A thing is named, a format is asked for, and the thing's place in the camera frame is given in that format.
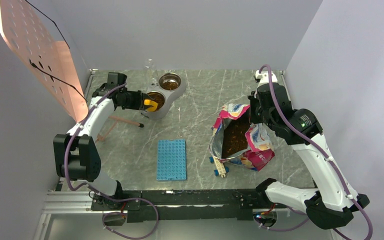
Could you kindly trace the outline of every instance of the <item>perforated pink panel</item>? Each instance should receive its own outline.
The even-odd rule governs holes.
[[[0,34],[8,47],[36,76],[67,113],[76,121],[88,114],[83,91],[67,44],[54,41],[35,11],[25,0],[0,0]],[[43,74],[46,73],[73,85],[72,87]]]

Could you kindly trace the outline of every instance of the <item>metal bowl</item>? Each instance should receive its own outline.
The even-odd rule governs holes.
[[[164,75],[162,75],[159,78],[158,84],[159,86],[167,91],[174,91],[176,90],[180,84],[182,83],[182,80],[179,75],[173,72],[168,72]]]
[[[158,111],[160,108],[162,108],[164,106],[164,104],[166,103],[166,96],[164,96],[164,94],[162,94],[159,91],[150,91],[150,92],[147,92],[146,94],[148,94],[148,96],[150,96],[153,99],[155,97],[162,98],[162,104],[160,104],[159,102],[156,102],[156,103],[158,103],[158,106],[156,107],[155,112]]]

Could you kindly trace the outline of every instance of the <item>yellow scoop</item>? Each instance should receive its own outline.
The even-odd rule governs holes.
[[[157,107],[158,107],[158,103],[156,103],[155,101],[152,101],[150,99],[145,99],[143,101],[143,105],[145,106],[151,106],[151,107],[148,107],[146,110],[148,112],[155,112],[155,110],[157,110]]]

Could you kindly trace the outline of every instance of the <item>tabletop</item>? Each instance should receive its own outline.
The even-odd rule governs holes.
[[[107,81],[108,72],[127,75],[130,91],[144,90],[143,70],[97,70],[87,99]],[[298,154],[267,128],[275,157],[259,172],[228,164],[225,178],[214,175],[208,144],[211,127],[224,104],[249,104],[247,95],[255,90],[253,70],[159,70],[158,75],[173,72],[187,83],[184,94],[176,99],[168,114],[151,120],[139,111],[117,108],[113,116],[144,124],[139,128],[118,122],[96,148],[102,171],[120,181],[124,190],[195,190],[255,188],[267,178],[297,188],[313,188],[313,179]],[[274,71],[284,85],[279,71]],[[101,129],[106,133],[115,120],[109,118]],[[184,139],[186,143],[186,180],[157,181],[157,146],[159,140]]]

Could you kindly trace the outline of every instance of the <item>blue baseplate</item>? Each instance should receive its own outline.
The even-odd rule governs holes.
[[[184,139],[158,141],[156,180],[186,180],[186,145]]]

